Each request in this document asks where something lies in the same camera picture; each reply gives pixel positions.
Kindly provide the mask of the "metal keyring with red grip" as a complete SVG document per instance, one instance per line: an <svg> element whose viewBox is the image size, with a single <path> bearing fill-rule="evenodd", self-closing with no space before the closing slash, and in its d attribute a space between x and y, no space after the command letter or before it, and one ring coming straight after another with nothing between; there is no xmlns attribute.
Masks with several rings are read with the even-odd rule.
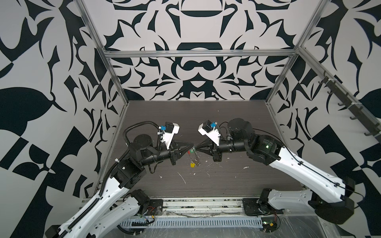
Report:
<svg viewBox="0 0 381 238"><path fill-rule="evenodd" d="M199 156L197 153L192 153L191 150L189 150L188 155L190 158L190 163L195 163L195 167L200 166Z"/></svg>

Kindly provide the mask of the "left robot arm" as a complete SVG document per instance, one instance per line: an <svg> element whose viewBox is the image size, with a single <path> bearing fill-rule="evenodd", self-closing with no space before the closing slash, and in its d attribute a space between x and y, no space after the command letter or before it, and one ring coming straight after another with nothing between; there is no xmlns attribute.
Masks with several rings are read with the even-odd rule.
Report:
<svg viewBox="0 0 381 238"><path fill-rule="evenodd" d="M153 147L147 134L138 135L129 144L120 161L106 173L97 193L68 221L52 225L48 238L102 238L123 220L143 215L150 198L141 190L133 190L146 174L145 168L169 159L172 165L193 148L193 143L172 141Z"/></svg>

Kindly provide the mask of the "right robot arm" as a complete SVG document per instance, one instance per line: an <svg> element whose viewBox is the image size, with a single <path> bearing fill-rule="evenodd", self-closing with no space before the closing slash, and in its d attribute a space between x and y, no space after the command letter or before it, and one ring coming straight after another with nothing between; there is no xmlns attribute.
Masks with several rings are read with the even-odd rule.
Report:
<svg viewBox="0 0 381 238"><path fill-rule="evenodd" d="M215 162L220 162L224 153L245 152L253 161L282 171L307 187L301 191L265 188L257 204L246 210L248 216L294 209L314 211L320 218L342 225L354 215L355 203L350 199L354 180L324 172L291 152L277 138L255 133L249 122L241 118L229 121L227 138L222 137L216 122L202 123L198 132L207 139L196 146L196 151L212 156Z"/></svg>

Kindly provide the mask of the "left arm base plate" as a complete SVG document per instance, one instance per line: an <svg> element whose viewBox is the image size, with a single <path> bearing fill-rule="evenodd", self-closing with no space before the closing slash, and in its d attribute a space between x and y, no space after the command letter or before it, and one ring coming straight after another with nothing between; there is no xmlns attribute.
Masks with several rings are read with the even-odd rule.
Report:
<svg viewBox="0 0 381 238"><path fill-rule="evenodd" d="M163 211L163 199L149 199L138 201L134 215L155 216Z"/></svg>

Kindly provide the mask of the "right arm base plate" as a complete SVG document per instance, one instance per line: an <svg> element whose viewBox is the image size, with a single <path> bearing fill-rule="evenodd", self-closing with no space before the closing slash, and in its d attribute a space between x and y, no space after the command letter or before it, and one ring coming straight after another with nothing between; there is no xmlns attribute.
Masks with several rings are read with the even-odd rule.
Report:
<svg viewBox="0 0 381 238"><path fill-rule="evenodd" d="M259 198L243 198L242 202L244 213L247 216L283 214L283 209L277 210Z"/></svg>

